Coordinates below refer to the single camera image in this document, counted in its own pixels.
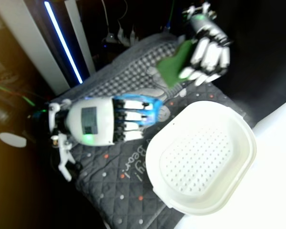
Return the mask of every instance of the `white cable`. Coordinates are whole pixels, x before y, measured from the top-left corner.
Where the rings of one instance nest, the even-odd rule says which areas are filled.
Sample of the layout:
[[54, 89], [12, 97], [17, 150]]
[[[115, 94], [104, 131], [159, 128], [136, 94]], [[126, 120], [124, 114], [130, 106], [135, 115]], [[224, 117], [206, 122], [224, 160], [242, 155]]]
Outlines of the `white cable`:
[[127, 4], [126, 0], [124, 0], [124, 2], [125, 2], [125, 5], [126, 5], [126, 10], [125, 10], [125, 13], [123, 14], [123, 16], [120, 17], [118, 20], [121, 20], [123, 17], [125, 17], [125, 15], [126, 15], [126, 13], [128, 11], [128, 4]]
[[109, 33], [109, 22], [108, 22], [108, 17], [107, 17], [107, 10], [106, 10], [106, 6], [105, 6], [104, 0], [101, 0], [101, 1], [102, 1], [102, 3], [103, 3], [103, 6], [104, 6], [105, 17], [106, 17], [106, 23], [107, 23], [107, 30], [108, 30], [108, 33]]

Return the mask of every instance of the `white oval object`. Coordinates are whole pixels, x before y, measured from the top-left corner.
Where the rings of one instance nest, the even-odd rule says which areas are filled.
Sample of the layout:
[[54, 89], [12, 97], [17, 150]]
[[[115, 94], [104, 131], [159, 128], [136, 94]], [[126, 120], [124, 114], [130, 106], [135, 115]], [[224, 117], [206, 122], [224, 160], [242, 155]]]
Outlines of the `white oval object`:
[[151, 140], [146, 169], [153, 191], [168, 207], [207, 215], [227, 203], [255, 155], [255, 136], [242, 116], [200, 101]]
[[11, 133], [0, 133], [0, 140], [10, 146], [24, 148], [27, 145], [27, 140], [24, 137]]

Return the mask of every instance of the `quilted mat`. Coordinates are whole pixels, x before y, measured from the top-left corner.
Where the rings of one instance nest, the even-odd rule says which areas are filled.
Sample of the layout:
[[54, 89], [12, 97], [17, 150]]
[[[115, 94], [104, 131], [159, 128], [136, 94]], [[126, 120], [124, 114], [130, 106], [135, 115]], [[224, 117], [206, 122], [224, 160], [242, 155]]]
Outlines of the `quilted mat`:
[[83, 165], [76, 188], [100, 212], [112, 229], [173, 229], [183, 216], [169, 209], [154, 193], [146, 173], [145, 153], [152, 137], [190, 103], [209, 100], [222, 103], [250, 118], [211, 83], [195, 87], [192, 82], [168, 89], [155, 65], [173, 55], [177, 39], [156, 34], [133, 46], [112, 64], [54, 101], [73, 101], [87, 96], [136, 93], [164, 101], [159, 122], [144, 130], [144, 139], [114, 146], [88, 147], [74, 144], [71, 153]]

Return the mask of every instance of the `green light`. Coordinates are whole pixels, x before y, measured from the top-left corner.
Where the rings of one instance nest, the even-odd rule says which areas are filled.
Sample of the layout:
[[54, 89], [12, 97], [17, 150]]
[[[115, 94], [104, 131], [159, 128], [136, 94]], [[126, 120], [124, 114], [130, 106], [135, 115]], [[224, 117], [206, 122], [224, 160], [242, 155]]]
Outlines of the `green light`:
[[194, 16], [194, 18], [197, 19], [197, 20], [204, 20], [205, 16], [202, 15], [202, 14], [197, 14], [197, 15]]
[[84, 135], [83, 136], [83, 141], [86, 142], [86, 143], [93, 142], [93, 135]]

